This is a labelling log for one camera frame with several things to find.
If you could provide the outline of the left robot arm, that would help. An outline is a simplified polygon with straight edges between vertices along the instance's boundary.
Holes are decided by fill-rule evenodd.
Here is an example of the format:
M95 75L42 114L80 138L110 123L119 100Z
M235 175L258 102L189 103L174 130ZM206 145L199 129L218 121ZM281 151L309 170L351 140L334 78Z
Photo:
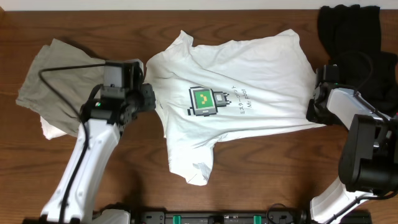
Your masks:
M94 211L105 167L126 126L137 114L155 109L152 86L144 83L139 59L107 60L104 82L93 87L75 114L78 137L61 181L36 223L131 223L131 209L121 203Z

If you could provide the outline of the white printed t-shirt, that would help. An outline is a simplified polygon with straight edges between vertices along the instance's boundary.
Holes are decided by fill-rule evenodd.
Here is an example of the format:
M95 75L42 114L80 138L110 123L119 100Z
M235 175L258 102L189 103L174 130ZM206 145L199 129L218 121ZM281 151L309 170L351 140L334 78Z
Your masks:
M315 128L306 117L315 74L299 35L194 45L185 32L150 58L169 170L206 185L218 142Z

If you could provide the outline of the black garment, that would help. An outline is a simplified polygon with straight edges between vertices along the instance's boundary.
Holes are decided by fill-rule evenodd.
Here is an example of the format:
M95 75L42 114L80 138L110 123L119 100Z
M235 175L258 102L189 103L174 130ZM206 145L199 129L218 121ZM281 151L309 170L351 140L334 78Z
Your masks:
M380 8L323 6L318 37L340 69L340 82L355 87L380 112L397 113L397 55L381 50Z

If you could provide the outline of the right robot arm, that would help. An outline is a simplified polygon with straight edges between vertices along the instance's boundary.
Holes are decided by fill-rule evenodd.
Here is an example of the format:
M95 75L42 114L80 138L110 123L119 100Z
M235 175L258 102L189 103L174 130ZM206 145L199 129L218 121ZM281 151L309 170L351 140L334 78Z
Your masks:
M316 75L306 118L318 124L342 124L348 135L338 177L312 198L300 221L371 223L371 214L357 207L397 195L397 118L373 107L357 88L340 83L337 65L325 65Z

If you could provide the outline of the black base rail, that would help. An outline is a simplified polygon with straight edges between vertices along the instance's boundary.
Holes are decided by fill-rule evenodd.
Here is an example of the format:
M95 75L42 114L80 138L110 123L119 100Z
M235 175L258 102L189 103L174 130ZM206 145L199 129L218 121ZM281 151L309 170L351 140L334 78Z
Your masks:
M95 216L94 223L100 223L100 218L109 218L106 223L127 224L306 224L316 223L310 214L304 210L296 210L285 206L271 207L264 213L192 213L166 212L165 210L133 211L127 205L115 203L104 207Z

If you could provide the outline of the folded white garment underneath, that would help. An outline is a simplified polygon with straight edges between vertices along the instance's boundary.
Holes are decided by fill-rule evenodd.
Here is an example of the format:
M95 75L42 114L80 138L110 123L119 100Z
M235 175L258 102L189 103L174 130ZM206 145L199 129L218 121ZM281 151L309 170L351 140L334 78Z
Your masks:
M55 126L49 124L43 117L40 117L43 135L46 139L51 140L66 135L66 133Z

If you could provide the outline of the folded olive green garment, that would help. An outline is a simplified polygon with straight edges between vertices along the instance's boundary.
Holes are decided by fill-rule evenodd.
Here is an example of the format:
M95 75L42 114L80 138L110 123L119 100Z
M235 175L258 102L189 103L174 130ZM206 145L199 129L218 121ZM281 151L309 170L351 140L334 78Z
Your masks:
M39 70L53 67L102 64L104 60L90 57L84 51L53 39L35 56L22 84L16 104L26 107L43 117L49 124L76 137L80 122L73 110L54 94L39 78ZM80 110L94 86L103 83L104 67L81 68L45 72L43 77L66 98L76 110Z

